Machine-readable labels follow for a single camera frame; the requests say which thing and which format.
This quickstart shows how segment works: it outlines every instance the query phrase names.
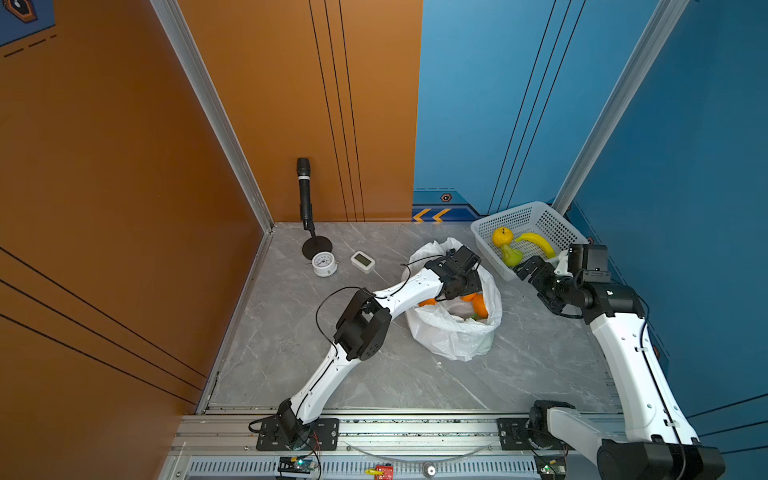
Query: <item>perforated basket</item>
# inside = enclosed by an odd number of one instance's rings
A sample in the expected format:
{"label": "perforated basket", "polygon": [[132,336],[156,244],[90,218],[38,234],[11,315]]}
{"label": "perforated basket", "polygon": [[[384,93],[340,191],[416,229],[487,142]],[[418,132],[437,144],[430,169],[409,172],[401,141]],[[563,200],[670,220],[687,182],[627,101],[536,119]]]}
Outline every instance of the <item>perforated basket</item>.
{"label": "perforated basket", "polygon": [[[494,230],[499,227],[512,230],[515,238],[523,233],[538,233],[558,253],[568,248],[571,243],[587,243],[587,239],[576,227],[544,202],[531,202],[475,220],[472,222],[472,232],[475,234],[478,249],[504,280],[512,280],[517,278],[517,275],[502,262],[502,251],[491,242]],[[545,260],[547,258],[544,252],[531,242],[513,241],[511,245],[523,253],[521,263],[534,255],[539,255]]]}

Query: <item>white plastic bag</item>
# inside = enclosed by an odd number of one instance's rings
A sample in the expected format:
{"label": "white plastic bag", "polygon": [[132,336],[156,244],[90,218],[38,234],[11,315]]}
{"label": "white plastic bag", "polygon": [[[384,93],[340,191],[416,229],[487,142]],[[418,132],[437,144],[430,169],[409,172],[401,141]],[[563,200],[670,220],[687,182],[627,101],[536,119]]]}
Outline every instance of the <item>white plastic bag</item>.
{"label": "white plastic bag", "polygon": [[[447,250],[458,250],[461,247],[461,242],[455,238],[448,238],[444,243],[427,243],[411,255],[412,262],[424,259],[411,265],[411,271],[422,269],[428,260],[426,257],[445,255]],[[485,323],[468,318],[475,312],[472,302],[465,302],[461,298],[406,310],[413,338],[430,352],[451,360],[468,362],[473,356],[485,355],[491,349],[493,332],[502,324],[502,295],[496,288],[493,276],[482,265],[478,266],[478,275],[485,308],[488,310]],[[402,273],[403,279],[407,276],[408,270]]]}

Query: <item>white digital timer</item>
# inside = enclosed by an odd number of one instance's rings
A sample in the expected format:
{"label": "white digital timer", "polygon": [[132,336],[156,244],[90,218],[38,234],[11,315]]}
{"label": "white digital timer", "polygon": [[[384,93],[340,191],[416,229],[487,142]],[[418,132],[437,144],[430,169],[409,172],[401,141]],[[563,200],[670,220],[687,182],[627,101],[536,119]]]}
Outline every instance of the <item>white digital timer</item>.
{"label": "white digital timer", "polygon": [[356,251],[354,255],[352,255],[350,260],[352,261],[352,265],[361,269],[365,273],[371,273],[373,271],[373,267],[376,266],[376,261],[373,258],[359,250]]}
{"label": "white digital timer", "polygon": [[331,276],[336,272],[339,264],[333,253],[320,252],[312,257],[312,270],[315,270],[317,276]]}

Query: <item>orange wall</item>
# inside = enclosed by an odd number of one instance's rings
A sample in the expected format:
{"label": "orange wall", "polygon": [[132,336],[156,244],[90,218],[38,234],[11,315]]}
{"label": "orange wall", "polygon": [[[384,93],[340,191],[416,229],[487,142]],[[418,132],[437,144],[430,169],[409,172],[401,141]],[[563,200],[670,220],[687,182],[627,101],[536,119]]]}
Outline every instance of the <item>orange wall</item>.
{"label": "orange wall", "polygon": [[262,233],[149,1],[54,7],[0,47],[3,473],[153,478]]}
{"label": "orange wall", "polygon": [[409,220],[422,2],[263,0],[184,17],[275,221]]}

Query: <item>clock face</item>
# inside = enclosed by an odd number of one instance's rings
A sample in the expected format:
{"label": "clock face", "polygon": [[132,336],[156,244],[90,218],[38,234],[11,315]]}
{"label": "clock face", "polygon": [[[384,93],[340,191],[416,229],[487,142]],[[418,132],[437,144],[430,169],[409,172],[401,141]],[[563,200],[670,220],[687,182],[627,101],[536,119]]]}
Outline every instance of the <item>clock face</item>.
{"label": "clock face", "polygon": [[315,266],[317,267],[322,268],[325,266],[329,266],[331,263],[333,263],[333,255],[331,255],[330,253],[326,253],[324,255],[321,254],[315,257]]}

